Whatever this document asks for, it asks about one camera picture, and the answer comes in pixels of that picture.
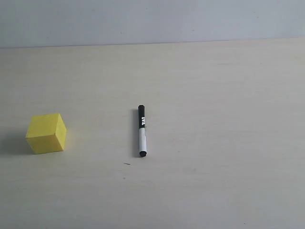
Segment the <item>black and white marker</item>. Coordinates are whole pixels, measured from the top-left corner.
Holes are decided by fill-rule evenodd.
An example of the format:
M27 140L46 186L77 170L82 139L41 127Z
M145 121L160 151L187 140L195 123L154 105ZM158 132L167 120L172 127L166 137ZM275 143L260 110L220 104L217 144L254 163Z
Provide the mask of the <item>black and white marker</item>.
M139 155L145 157L147 154L146 134L145 134L145 107L138 106L138 121L139 121Z

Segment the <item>yellow cube block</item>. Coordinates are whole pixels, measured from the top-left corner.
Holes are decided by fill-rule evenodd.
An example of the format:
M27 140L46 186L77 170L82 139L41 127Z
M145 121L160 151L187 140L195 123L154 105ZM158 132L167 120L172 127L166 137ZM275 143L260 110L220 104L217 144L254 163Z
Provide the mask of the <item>yellow cube block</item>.
M65 148L67 128L61 114L44 114L31 118L26 140L35 154L60 152Z

